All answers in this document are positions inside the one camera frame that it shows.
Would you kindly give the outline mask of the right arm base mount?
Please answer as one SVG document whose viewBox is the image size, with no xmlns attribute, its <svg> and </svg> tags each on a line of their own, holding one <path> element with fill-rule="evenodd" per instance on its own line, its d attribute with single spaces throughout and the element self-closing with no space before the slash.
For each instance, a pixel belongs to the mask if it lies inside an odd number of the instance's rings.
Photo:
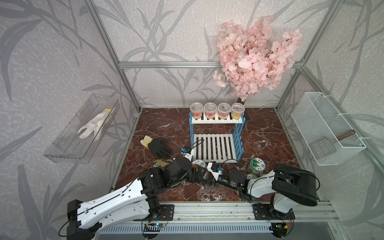
<svg viewBox="0 0 384 240">
<path fill-rule="evenodd" d="M 255 220 L 265 221 L 293 221 L 296 219 L 293 209 L 290 209 L 288 213 L 281 213 L 271 207 L 270 204 L 252 204 L 253 214 Z"/>
</svg>

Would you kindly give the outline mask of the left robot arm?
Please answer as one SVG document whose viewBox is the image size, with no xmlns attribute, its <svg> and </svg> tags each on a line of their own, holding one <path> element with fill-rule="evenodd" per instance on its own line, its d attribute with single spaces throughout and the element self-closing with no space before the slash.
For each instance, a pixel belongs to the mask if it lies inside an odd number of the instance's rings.
<svg viewBox="0 0 384 240">
<path fill-rule="evenodd" d="M 158 195 L 183 182 L 201 183 L 205 167 L 188 158 L 178 158 L 164 167 L 143 171 L 131 183 L 95 200 L 68 203 L 66 239 L 91 240 L 105 228 L 130 220 L 150 220 L 162 214 Z"/>
</svg>

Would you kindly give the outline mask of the clear seed container red label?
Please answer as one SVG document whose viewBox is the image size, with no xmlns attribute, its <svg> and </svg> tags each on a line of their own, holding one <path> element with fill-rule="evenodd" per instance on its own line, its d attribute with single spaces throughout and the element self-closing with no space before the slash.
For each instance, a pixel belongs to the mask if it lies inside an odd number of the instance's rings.
<svg viewBox="0 0 384 240">
<path fill-rule="evenodd" d="M 192 103 L 190 106 L 190 112 L 194 119 L 200 119 L 204 112 L 204 106 L 201 103 Z"/>
</svg>

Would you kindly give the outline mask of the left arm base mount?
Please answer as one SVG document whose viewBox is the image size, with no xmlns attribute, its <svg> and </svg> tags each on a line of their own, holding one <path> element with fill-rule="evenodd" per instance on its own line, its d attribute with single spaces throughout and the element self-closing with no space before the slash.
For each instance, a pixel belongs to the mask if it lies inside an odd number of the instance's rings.
<svg viewBox="0 0 384 240">
<path fill-rule="evenodd" d="M 174 218 L 175 205 L 160 204 L 158 198 L 153 196 L 146 199 L 146 203 L 149 204 L 149 215 L 144 218 L 148 221 L 172 221 Z"/>
</svg>

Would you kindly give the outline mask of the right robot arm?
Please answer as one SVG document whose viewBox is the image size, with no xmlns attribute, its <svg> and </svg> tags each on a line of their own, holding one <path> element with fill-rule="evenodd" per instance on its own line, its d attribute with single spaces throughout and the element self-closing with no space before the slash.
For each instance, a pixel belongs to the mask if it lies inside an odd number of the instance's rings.
<svg viewBox="0 0 384 240">
<path fill-rule="evenodd" d="M 217 184 L 233 190 L 238 197 L 251 203 L 264 195 L 273 194 L 270 210 L 282 214 L 288 213 L 297 205 L 315 207 L 317 201 L 318 179 L 312 172 L 300 170 L 283 164 L 256 179 L 248 179 L 238 169 L 223 172 L 216 162 L 208 163 L 202 173 L 202 183 L 209 188 Z"/>
</svg>

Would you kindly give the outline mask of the strawberry lid seed container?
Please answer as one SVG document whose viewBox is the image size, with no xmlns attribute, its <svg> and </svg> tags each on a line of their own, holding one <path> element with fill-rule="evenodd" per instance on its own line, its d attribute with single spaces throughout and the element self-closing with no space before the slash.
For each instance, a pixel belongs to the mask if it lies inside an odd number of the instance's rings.
<svg viewBox="0 0 384 240">
<path fill-rule="evenodd" d="M 206 168 L 206 163 L 202 160 L 195 160 L 192 162 L 193 165 L 197 165 L 197 166 L 200 166 L 200 167 L 203 167 L 203 168 Z"/>
</svg>

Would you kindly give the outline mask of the small clear container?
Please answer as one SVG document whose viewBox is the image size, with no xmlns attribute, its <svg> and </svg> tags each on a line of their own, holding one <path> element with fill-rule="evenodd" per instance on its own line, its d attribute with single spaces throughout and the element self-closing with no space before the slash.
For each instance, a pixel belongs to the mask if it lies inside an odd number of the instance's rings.
<svg viewBox="0 0 384 240">
<path fill-rule="evenodd" d="M 241 103 L 235 103 L 231 106 L 231 116 L 233 119 L 240 119 L 245 112 L 245 106 Z"/>
</svg>

